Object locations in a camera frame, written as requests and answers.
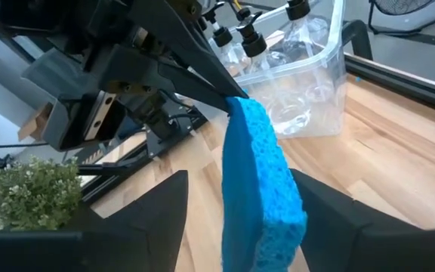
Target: clear plastic bin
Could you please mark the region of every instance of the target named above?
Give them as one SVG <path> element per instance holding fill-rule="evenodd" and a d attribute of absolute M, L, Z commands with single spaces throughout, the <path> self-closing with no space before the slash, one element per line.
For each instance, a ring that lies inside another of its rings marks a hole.
<path fill-rule="evenodd" d="M 271 50 L 279 50 L 279 41 L 282 39 L 286 27 L 290 25 L 285 11 L 286 6 L 277 8 L 274 11 L 263 14 L 255 22 L 255 29 L 267 37 L 267 42 Z M 344 101 L 345 101 L 345 64 L 344 54 L 341 45 L 341 27 L 344 14 L 344 0 L 321 1 L 312 8 L 309 16 L 312 20 L 326 21 L 327 29 L 321 31 L 320 39 L 322 50 L 315 56 L 304 60 L 297 60 L 293 63 L 274 67 L 266 72 L 252 73 L 245 76 L 236 77 L 236 82 L 244 89 L 248 90 L 250 97 L 260 101 L 266 108 L 267 113 L 273 120 L 286 119 L 286 110 L 279 105 L 278 101 L 287 99 L 288 106 L 299 107 L 300 101 L 294 100 L 291 93 L 302 92 L 308 95 L 307 90 L 313 88 L 318 82 L 327 85 L 332 92 L 326 99 L 314 100 L 310 105 L 309 119 L 306 124 L 299 129 L 296 125 L 292 131 L 279 133 L 282 128 L 275 126 L 278 138 L 293 137 L 318 137 L 339 134 L 342 128 Z M 235 41 L 242 41 L 240 35 L 233 29 L 231 31 Z M 213 48 L 217 48 L 212 39 L 209 41 Z M 268 93 L 270 99 L 260 100 L 261 94 Z M 199 111 L 215 126 L 215 131 L 224 133 L 227 127 L 227 114 L 213 107 L 195 101 Z"/>

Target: green plant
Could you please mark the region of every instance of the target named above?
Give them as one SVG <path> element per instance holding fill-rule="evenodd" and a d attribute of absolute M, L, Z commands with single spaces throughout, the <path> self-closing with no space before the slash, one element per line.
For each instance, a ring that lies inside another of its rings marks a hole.
<path fill-rule="evenodd" d="M 0 230 L 56 230 L 82 198 L 76 161 L 31 158 L 0 168 Z"/>

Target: robotic arm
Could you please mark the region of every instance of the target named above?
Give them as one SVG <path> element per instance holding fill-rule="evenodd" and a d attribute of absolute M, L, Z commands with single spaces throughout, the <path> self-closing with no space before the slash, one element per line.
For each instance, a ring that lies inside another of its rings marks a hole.
<path fill-rule="evenodd" d="M 247 97 L 205 40 L 201 12 L 197 0 L 0 0 L 0 34 L 46 38 L 96 82 L 57 97 L 43 139 L 56 150 L 109 141 L 130 116 L 165 141 L 183 121 L 161 90 L 224 111 L 225 97 Z M 130 110 L 120 94 L 146 101 Z"/>

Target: wooden surface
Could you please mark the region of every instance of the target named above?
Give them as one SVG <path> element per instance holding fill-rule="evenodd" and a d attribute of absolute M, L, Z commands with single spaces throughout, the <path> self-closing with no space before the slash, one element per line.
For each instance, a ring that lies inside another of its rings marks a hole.
<path fill-rule="evenodd" d="M 336 137 L 280 141 L 289 166 L 389 215 L 435 228 L 435 110 L 349 76 L 344 130 Z M 136 135 L 106 158 L 118 159 Z M 158 162 L 141 169 L 93 208 L 106 217 L 171 173 L 190 175 L 178 272 L 221 271 L 220 133 L 207 123 Z M 307 271 L 298 255 L 290 271 Z"/>

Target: sponge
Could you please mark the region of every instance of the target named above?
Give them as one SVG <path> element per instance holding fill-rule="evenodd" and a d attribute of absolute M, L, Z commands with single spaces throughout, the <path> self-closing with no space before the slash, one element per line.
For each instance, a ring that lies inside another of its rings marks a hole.
<path fill-rule="evenodd" d="M 264 108 L 229 97 L 223 148 L 223 272 L 286 272 L 307 223 Z"/>

